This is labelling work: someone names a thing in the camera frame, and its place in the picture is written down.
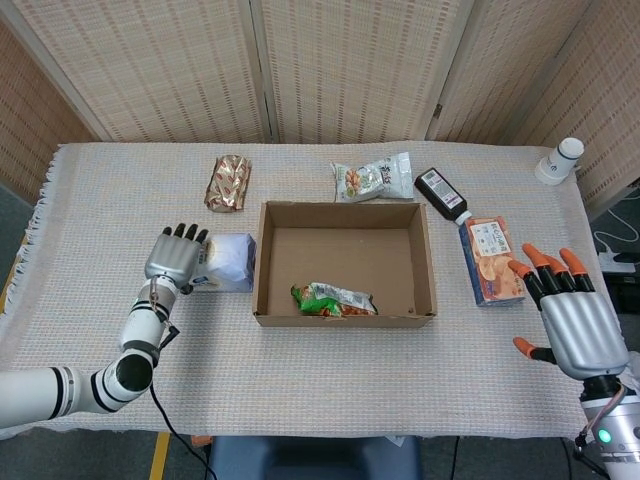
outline black cable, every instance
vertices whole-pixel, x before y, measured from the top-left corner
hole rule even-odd
[[[573,466],[571,465],[571,455],[569,455],[569,449],[564,441],[564,438],[560,437],[560,443],[562,443],[562,449],[564,450],[564,456],[567,458],[567,470],[569,470],[569,480],[573,480]]]
[[[611,477],[609,477],[609,474],[607,473],[607,471],[604,468],[602,468],[600,465],[598,465],[596,462],[591,460],[589,457],[587,457],[583,452],[577,452],[574,450],[573,458],[575,458],[579,462],[584,463],[588,468],[591,469],[593,473],[597,473],[602,478],[611,480]]]
[[[151,383],[151,386],[149,387],[149,391],[151,392],[151,398],[153,398],[153,403],[155,403],[156,407],[158,407],[158,410],[160,410],[160,413],[162,414],[162,418],[164,418],[164,423],[167,424],[167,427],[169,427],[169,430],[171,431],[171,433],[173,433],[175,437],[178,440],[180,440],[180,442],[187,448],[187,450],[189,450],[189,453],[191,453],[191,455],[196,457],[204,465],[204,467],[207,469],[207,472],[209,472],[211,476],[213,476],[213,480],[218,480],[218,476],[216,475],[216,472],[214,472],[211,469],[211,467],[209,467],[207,462],[200,455],[198,455],[198,453],[191,447],[191,445],[189,445],[180,435],[178,435],[178,432],[176,432],[175,428],[173,428],[173,425],[171,425],[171,422],[169,421],[169,417],[167,416],[167,412],[165,412],[164,408],[162,408],[162,405],[160,405],[160,401],[156,396],[156,391],[153,388],[153,383]]]
[[[453,460],[451,463],[451,475],[449,475],[449,480],[453,480],[456,476],[456,461],[458,459],[458,446],[460,445],[460,435],[456,437],[456,443],[453,447]]]

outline tissue box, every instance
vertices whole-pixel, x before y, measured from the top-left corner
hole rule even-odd
[[[513,247],[502,217],[469,218],[460,226],[476,305],[509,305],[525,297],[524,284],[508,266]]]
[[[191,279],[194,292],[253,291],[256,242],[248,233],[211,235]]]

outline robotic hand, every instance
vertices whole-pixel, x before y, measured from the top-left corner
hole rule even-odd
[[[145,265],[147,281],[122,330],[120,356],[91,376],[73,367],[0,372],[0,429],[80,411],[116,412],[149,388],[160,350],[180,333],[169,315],[178,291],[191,292],[189,280],[208,234],[202,230],[196,237],[197,225],[186,234],[184,229],[181,223],[171,235],[166,227],[158,237]]]
[[[515,260],[509,267],[535,301],[551,348],[536,347],[521,337],[513,343],[526,357],[557,364],[583,382],[580,402],[588,422],[576,438],[578,455],[591,430],[610,478],[640,478],[640,398],[618,379],[629,352],[615,313],[570,250],[560,250],[567,268],[531,244],[522,249],[538,275]]]

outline white cylinder device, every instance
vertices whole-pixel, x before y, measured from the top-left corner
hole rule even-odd
[[[584,144],[577,138],[565,138],[549,155],[538,162],[535,175],[547,185],[558,185],[567,178],[584,153]]]

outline green snack bag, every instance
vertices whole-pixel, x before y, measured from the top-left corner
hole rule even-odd
[[[302,288],[291,287],[298,308],[307,315],[343,317],[346,315],[377,315],[371,295],[352,292],[326,283],[310,283]]]

